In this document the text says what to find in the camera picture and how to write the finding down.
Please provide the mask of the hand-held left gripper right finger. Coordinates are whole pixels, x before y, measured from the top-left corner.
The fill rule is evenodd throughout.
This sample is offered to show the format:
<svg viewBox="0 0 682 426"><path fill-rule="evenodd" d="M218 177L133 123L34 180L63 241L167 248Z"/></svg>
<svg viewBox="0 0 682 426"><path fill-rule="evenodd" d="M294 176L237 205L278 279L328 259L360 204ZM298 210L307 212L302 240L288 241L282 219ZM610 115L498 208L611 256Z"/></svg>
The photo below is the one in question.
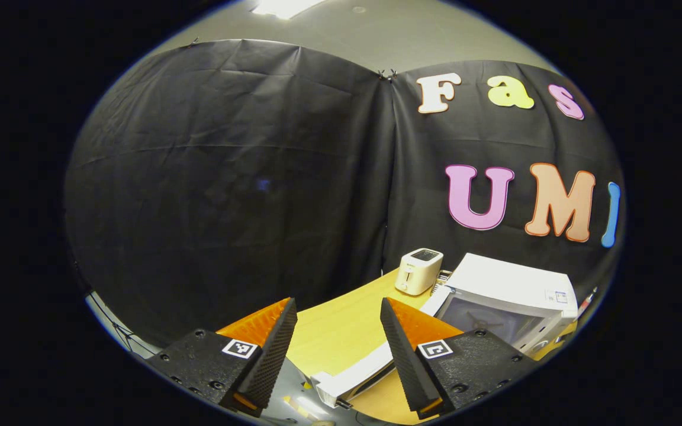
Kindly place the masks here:
<svg viewBox="0 0 682 426"><path fill-rule="evenodd" d="M469 409L539 367L487 329L461 331L393 298L382 299L381 324L420 419Z"/></svg>

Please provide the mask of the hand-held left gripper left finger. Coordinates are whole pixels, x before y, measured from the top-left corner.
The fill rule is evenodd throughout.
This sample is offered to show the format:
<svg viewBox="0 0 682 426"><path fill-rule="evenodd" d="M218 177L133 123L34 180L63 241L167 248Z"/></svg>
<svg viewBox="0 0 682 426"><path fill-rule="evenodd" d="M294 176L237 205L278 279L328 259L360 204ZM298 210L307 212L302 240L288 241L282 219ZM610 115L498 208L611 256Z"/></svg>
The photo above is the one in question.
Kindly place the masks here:
<svg viewBox="0 0 682 426"><path fill-rule="evenodd" d="M269 405L296 322L295 299L282 299L219 331L195 329L148 358L148 367L222 409L259 417Z"/></svg>

